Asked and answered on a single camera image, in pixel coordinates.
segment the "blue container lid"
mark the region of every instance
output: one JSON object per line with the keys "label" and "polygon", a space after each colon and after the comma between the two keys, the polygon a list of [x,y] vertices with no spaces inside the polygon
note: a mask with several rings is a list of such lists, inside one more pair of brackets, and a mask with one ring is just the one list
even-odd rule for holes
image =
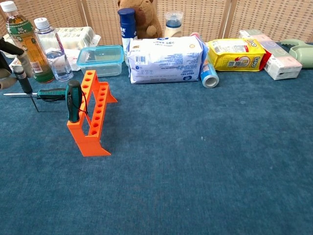
{"label": "blue container lid", "polygon": [[83,48],[76,64],[80,67],[105,66],[121,64],[124,61],[124,50],[121,46],[99,46]]}
{"label": "blue container lid", "polygon": [[118,10],[121,24],[135,24],[135,10],[133,8],[122,8]]}
{"label": "blue container lid", "polygon": [[181,27],[181,22],[179,20],[169,20],[166,22],[166,26],[169,28],[179,28]]}

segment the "white bottle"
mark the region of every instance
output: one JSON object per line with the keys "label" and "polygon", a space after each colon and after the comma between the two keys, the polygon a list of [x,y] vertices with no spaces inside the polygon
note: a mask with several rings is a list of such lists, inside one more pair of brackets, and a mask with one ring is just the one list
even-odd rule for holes
{"label": "white bottle", "polygon": [[50,26],[46,18],[37,18],[34,23],[37,27],[35,29],[36,37],[55,78],[62,82],[72,79],[73,72],[55,28]]}
{"label": "white bottle", "polygon": [[183,12],[181,11],[171,11],[165,14],[165,38],[182,36],[182,17]]}

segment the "green tea bottle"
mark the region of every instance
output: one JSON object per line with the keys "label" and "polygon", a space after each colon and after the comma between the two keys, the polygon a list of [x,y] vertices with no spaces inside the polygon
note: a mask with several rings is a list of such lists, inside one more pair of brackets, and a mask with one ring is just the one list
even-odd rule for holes
{"label": "green tea bottle", "polygon": [[16,46],[27,53],[34,71],[34,78],[40,83],[51,82],[54,75],[36,42],[33,25],[17,12],[17,7],[13,1],[4,1],[0,4],[6,14],[6,29]]}

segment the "plastic food container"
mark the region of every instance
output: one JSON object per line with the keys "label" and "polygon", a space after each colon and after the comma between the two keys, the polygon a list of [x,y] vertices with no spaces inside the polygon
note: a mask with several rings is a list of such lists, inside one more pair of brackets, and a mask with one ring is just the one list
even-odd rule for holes
{"label": "plastic food container", "polygon": [[85,74],[86,70],[96,70],[98,77],[117,76],[122,72],[124,51],[121,46],[101,46],[83,48],[77,59]]}

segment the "blue bottle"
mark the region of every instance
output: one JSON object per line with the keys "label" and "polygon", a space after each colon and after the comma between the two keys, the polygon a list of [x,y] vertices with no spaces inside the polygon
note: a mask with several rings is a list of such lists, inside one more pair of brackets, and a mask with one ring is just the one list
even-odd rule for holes
{"label": "blue bottle", "polygon": [[118,10],[118,14],[121,24],[125,63],[128,66],[129,63],[127,59],[127,46],[131,38],[137,39],[135,10],[132,8],[123,8]]}
{"label": "blue bottle", "polygon": [[54,77],[58,81],[68,81],[73,78],[73,72],[67,60],[67,55],[60,41],[60,38],[46,18],[34,20],[35,34],[43,53],[46,55]]}

